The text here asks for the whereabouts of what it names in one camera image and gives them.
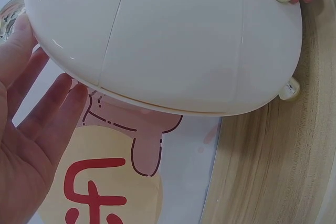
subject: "pink cartoon character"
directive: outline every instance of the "pink cartoon character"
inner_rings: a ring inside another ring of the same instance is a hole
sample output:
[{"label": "pink cartoon character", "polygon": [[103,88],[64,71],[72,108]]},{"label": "pink cartoon character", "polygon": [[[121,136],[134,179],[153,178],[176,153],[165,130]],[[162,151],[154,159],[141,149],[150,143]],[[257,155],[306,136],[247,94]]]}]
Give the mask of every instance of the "pink cartoon character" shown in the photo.
[{"label": "pink cartoon character", "polygon": [[105,126],[133,138],[131,161],[142,176],[158,171],[162,134],[175,130],[182,116],[143,109],[89,89],[88,100],[77,127]]}]

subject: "red chinese character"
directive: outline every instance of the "red chinese character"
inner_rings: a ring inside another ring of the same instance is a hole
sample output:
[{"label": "red chinese character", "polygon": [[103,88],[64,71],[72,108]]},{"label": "red chinese character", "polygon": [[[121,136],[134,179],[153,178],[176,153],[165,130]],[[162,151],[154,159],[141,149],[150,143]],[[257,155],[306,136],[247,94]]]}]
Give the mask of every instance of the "red chinese character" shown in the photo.
[{"label": "red chinese character", "polygon": [[[64,179],[65,197],[73,202],[89,205],[90,224],[100,223],[100,206],[123,206],[127,200],[122,196],[101,196],[98,194],[97,187],[93,181],[88,181],[88,195],[75,193],[74,182],[75,176],[85,169],[93,168],[112,168],[125,164],[124,158],[102,158],[89,159],[73,163],[67,170]],[[77,208],[71,208],[65,216],[66,224],[75,224],[78,219],[79,211]],[[114,214],[110,214],[106,218],[108,224],[122,224],[122,220]]]}]

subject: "wood grain surface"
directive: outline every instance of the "wood grain surface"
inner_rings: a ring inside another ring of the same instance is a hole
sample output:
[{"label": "wood grain surface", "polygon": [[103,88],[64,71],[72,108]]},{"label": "wood grain surface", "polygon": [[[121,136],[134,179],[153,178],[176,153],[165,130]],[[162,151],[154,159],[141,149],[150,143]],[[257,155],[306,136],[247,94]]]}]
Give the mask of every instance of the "wood grain surface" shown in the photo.
[{"label": "wood grain surface", "polygon": [[203,224],[336,223],[334,1],[301,9],[301,94],[223,119]]}]

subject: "beige circle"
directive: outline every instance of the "beige circle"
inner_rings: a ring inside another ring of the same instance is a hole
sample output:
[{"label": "beige circle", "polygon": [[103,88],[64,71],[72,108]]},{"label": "beige circle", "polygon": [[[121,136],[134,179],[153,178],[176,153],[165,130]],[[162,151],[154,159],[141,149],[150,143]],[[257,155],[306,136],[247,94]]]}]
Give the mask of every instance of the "beige circle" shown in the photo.
[{"label": "beige circle", "polygon": [[64,177],[69,166],[77,161],[101,158],[124,158],[125,165],[114,168],[86,169],[77,174],[74,191],[88,194],[88,181],[94,181],[101,196],[124,196],[124,206],[101,206],[100,223],[115,214],[123,224],[156,224],[162,208],[160,175],[143,177],[136,173],[131,163],[133,139],[113,129],[85,126],[75,130],[69,146],[60,161],[54,183],[44,203],[38,210],[45,224],[65,223],[70,208],[79,210],[76,224],[89,223],[89,206],[72,202],[64,194]]}]

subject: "white oval lid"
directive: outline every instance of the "white oval lid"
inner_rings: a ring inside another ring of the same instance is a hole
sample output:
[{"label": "white oval lid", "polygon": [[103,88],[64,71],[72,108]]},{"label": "white oval lid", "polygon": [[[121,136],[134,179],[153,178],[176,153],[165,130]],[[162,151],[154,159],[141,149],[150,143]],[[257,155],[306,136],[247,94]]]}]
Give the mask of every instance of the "white oval lid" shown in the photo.
[{"label": "white oval lid", "polygon": [[84,84],[179,114],[272,100],[300,56],[298,4],[275,0],[25,0],[40,45]]}]

